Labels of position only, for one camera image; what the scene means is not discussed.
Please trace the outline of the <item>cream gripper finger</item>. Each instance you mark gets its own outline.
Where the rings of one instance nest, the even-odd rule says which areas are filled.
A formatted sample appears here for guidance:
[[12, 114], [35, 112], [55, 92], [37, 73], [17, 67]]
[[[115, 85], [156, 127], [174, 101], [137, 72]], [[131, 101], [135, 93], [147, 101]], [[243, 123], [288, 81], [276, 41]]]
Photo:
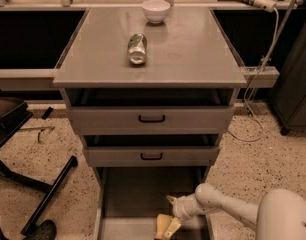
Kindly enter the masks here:
[[172, 236], [180, 229], [181, 221], [176, 217], [171, 217], [167, 220], [164, 232], [162, 234], [163, 240], [170, 240]]

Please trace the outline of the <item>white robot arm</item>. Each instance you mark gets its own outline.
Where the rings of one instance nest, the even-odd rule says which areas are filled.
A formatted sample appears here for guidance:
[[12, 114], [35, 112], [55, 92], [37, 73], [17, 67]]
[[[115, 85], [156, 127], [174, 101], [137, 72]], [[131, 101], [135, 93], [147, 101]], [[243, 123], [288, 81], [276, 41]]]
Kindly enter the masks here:
[[270, 190], [259, 205], [224, 195], [208, 183], [195, 192], [168, 196], [173, 215], [157, 216], [156, 239], [170, 240], [185, 221], [197, 215], [224, 211], [255, 232], [255, 240], [306, 240], [306, 200], [285, 190]]

